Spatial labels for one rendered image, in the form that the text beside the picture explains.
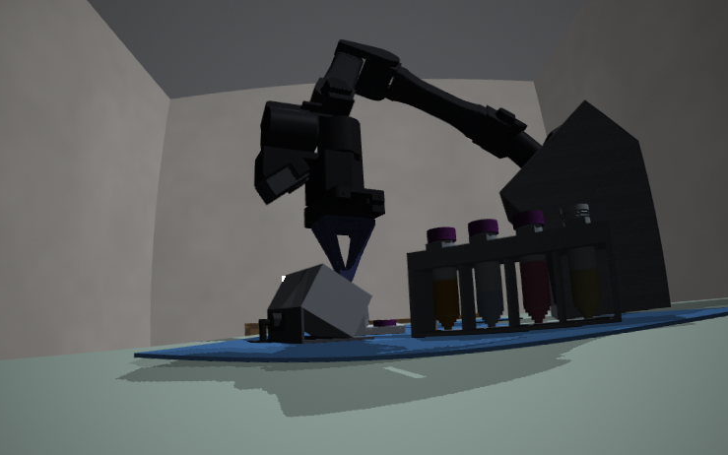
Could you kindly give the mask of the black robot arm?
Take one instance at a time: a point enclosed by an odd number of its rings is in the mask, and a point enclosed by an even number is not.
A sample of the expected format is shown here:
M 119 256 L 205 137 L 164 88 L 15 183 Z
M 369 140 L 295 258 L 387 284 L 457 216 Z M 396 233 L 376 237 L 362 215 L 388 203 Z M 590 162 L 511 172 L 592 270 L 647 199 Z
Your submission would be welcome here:
M 361 124 L 349 116 L 355 94 L 416 107 L 520 168 L 542 147 L 515 114 L 455 97 L 401 67 L 400 58 L 387 50 L 340 39 L 334 55 L 310 101 L 266 101 L 254 171 L 255 189 L 266 205 L 304 184 L 305 206 L 332 186 L 353 187 L 351 153 L 363 157 Z

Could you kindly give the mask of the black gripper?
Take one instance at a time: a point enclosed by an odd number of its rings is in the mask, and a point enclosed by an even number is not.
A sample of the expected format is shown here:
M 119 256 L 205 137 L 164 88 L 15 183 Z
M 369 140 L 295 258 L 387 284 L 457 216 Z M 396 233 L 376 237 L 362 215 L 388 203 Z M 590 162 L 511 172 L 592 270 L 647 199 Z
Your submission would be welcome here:
M 385 214 L 384 191 L 364 188 L 363 158 L 351 153 L 351 163 L 353 187 L 333 186 L 304 209 L 304 227 L 311 228 L 334 271 L 350 282 L 375 219 Z M 337 235 L 350 238 L 346 267 Z

